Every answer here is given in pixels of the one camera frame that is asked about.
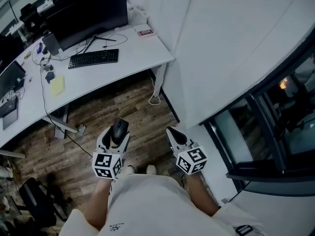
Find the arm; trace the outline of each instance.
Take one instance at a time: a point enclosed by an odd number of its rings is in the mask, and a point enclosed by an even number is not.
[[[83,212],[87,222],[98,229],[103,228],[106,221],[108,196],[111,186],[111,179],[101,178],[92,193],[92,196]]]
[[[219,207],[207,192],[199,174],[186,175],[189,195],[194,205],[209,216],[213,216]]]

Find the logo print on shirt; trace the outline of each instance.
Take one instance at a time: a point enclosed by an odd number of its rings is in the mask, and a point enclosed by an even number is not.
[[[111,226],[109,226],[109,230],[111,232],[118,231],[118,229],[121,227],[121,225],[123,225],[123,223],[111,225]]]

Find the black monitor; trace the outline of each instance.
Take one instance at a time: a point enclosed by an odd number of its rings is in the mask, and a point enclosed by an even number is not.
[[[79,0],[46,18],[64,51],[94,35],[128,24],[127,0]]]
[[[17,79],[25,77],[25,70],[15,60],[0,74],[0,99],[14,89]]]

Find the paper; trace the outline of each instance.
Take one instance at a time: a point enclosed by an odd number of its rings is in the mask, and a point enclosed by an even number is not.
[[[65,90],[64,87],[64,77],[57,76],[53,80],[50,81],[51,94],[56,96],[57,94],[63,92]]]

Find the white cable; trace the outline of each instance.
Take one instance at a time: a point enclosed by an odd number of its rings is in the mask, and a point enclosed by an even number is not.
[[[149,70],[148,70],[148,74],[149,74],[150,79],[152,80],[152,86],[153,86],[153,88],[155,89],[154,81],[153,81],[152,77],[150,76]],[[157,104],[151,103],[151,99],[153,98],[155,92],[160,89],[160,87],[162,86],[162,84],[163,84],[163,81],[162,81],[161,85],[159,85],[158,88],[153,91],[153,94],[152,94],[151,98],[150,98],[149,101],[148,101],[150,105],[152,105],[152,106],[157,106],[157,105],[161,104],[161,99],[159,98],[159,96],[157,96],[157,98],[158,98],[158,103],[157,103]]]

